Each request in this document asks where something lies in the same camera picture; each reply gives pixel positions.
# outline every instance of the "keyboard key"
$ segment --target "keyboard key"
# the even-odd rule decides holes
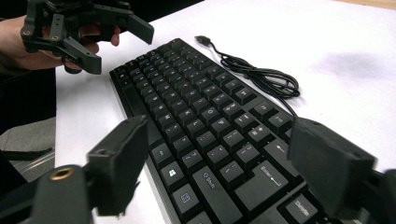
[[[195,116],[194,112],[192,112],[191,109],[187,109],[181,112],[180,114],[178,114],[177,116],[177,121],[181,124],[183,128],[196,119],[197,117]]]
[[[192,218],[187,224],[211,224],[209,216],[206,212],[200,213],[198,216]]]
[[[233,79],[229,81],[224,86],[224,91],[227,92],[229,95],[235,95],[238,91],[242,90],[244,86],[242,85],[241,81],[237,79]]]
[[[274,137],[271,135],[271,132],[262,124],[247,133],[247,140],[255,148],[262,148],[273,139]]]
[[[187,183],[187,179],[181,172],[180,166],[176,161],[161,169],[161,178],[168,193],[180,188]]]
[[[152,116],[156,120],[164,116],[166,113],[169,113],[169,110],[164,104],[160,104],[152,108]]]
[[[171,113],[165,113],[162,117],[158,119],[158,124],[162,131],[164,131],[169,126],[176,124],[176,120]]]
[[[231,98],[228,95],[226,95],[225,93],[218,95],[211,101],[212,105],[217,110],[221,110],[222,108],[224,108],[224,106],[229,105],[232,102],[233,101],[231,100]]]
[[[190,139],[184,135],[180,139],[176,140],[172,144],[172,149],[174,154],[178,157],[181,158],[182,156],[186,155],[190,151],[194,149],[194,145],[190,141]]]
[[[206,98],[206,100],[211,101],[213,100],[216,96],[221,94],[221,90],[219,87],[212,85],[203,91],[203,96]]]
[[[213,122],[209,130],[218,138],[221,139],[226,133],[229,133],[233,130],[233,126],[231,126],[230,122],[227,119],[221,118],[216,122]]]
[[[252,172],[254,176],[235,190],[236,199],[242,204],[243,212],[248,217],[253,217],[269,207],[289,184],[268,161],[255,167]]]
[[[175,91],[167,91],[163,95],[163,101],[166,105],[170,106],[173,102],[180,100],[180,96]]]
[[[207,128],[200,119],[191,122],[186,128],[186,133],[191,139],[197,138],[205,132],[207,132]]]
[[[208,88],[210,86],[210,83],[211,82],[210,82],[209,78],[203,77],[203,78],[197,80],[194,85],[199,92],[202,92],[203,90],[205,90],[206,88]]]
[[[182,166],[187,175],[192,175],[197,170],[205,166],[204,159],[197,149],[191,151],[181,158]]]
[[[215,135],[213,135],[213,133],[210,131],[195,138],[195,145],[197,146],[197,149],[203,153],[206,153],[218,144],[219,142],[216,139]]]
[[[217,109],[213,106],[209,107],[206,111],[199,115],[199,118],[204,122],[206,126],[210,126],[211,123],[221,118],[221,115]]]
[[[227,105],[221,110],[221,112],[227,120],[234,120],[245,113],[241,106],[236,103]]]
[[[288,151],[289,148],[286,144],[279,139],[275,139],[264,147],[263,153],[290,182],[298,181],[299,173],[288,160]]]
[[[257,165],[262,159],[260,152],[251,144],[247,144],[235,153],[235,160],[246,171]]]
[[[268,119],[268,127],[276,134],[282,134],[291,127],[291,118],[284,112],[278,112]]]
[[[192,105],[192,103],[201,98],[201,95],[197,90],[190,90],[182,94],[181,97],[188,105]]]
[[[256,98],[257,95],[254,94],[251,90],[249,90],[248,88],[244,88],[240,91],[238,91],[235,95],[234,95],[234,99],[236,100],[236,102],[238,102],[240,105],[245,105],[248,102],[250,102],[251,100],[253,100],[254,98]]]
[[[225,186],[226,189],[233,189],[246,178],[246,174],[236,161],[232,161],[225,165],[219,170],[219,173],[223,186]]]
[[[205,166],[192,175],[207,213],[219,223],[235,223],[243,216],[212,171]]]
[[[256,127],[259,123],[249,113],[239,116],[233,124],[241,134],[245,134]]]
[[[169,147],[165,143],[162,143],[158,147],[152,149],[150,154],[151,158],[154,160],[155,166],[159,170],[175,160],[175,157],[172,155]]]
[[[208,59],[206,58],[198,58],[194,61],[192,61],[192,63],[195,65],[195,67],[198,70],[203,70],[205,68],[207,68],[208,66],[210,66],[210,64],[212,64]]]
[[[318,213],[318,209],[309,202],[304,195],[298,196],[286,205],[286,211],[294,223],[307,223],[311,217]]]
[[[225,85],[231,80],[233,80],[233,77],[228,73],[222,73],[215,77],[215,83],[221,88],[225,87]]]
[[[250,110],[250,113],[254,115],[258,120],[265,121],[273,116],[276,113],[276,110],[273,105],[271,105],[269,102],[264,101],[259,105],[254,106],[254,108]]]
[[[187,110],[189,107],[187,106],[187,104],[184,102],[184,100],[179,99],[175,102],[173,102],[170,106],[172,114],[174,114],[175,116],[177,116],[179,113],[181,113],[182,111]]]
[[[200,98],[199,100],[196,100],[194,103],[192,103],[191,109],[196,114],[201,114],[209,107],[210,107],[210,103],[205,98]]]
[[[212,65],[206,70],[206,76],[210,79],[214,79],[222,69],[218,65]]]
[[[236,150],[241,148],[247,140],[237,130],[233,130],[232,132],[226,134],[221,138],[221,143],[227,148],[230,153],[234,153]]]
[[[175,191],[171,199],[182,221],[189,219],[202,209],[202,205],[189,184]]]
[[[213,170],[218,170],[232,160],[230,154],[222,145],[207,152],[206,157],[208,159],[208,164]]]

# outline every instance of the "white desk surface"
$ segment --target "white desk surface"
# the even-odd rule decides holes
[[[396,11],[331,0],[205,0],[151,23],[152,45],[124,33],[100,43],[103,74],[57,68],[56,166],[84,165],[85,154],[126,119],[109,71],[180,37],[219,61],[194,37],[206,35],[225,53],[296,77],[296,113],[330,127],[396,168]],[[167,223],[147,167],[126,217],[96,223]]]

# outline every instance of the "space bar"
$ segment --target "space bar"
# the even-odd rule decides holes
[[[139,97],[139,93],[134,86],[124,89],[125,100],[134,116],[147,115],[148,116],[148,144],[150,148],[155,148],[164,142],[163,137],[157,129],[154,121],[149,115],[148,110]]]
[[[207,212],[210,216],[219,223],[235,223],[242,218],[233,200],[207,166],[193,174],[192,178],[204,199],[203,203],[209,208]]]

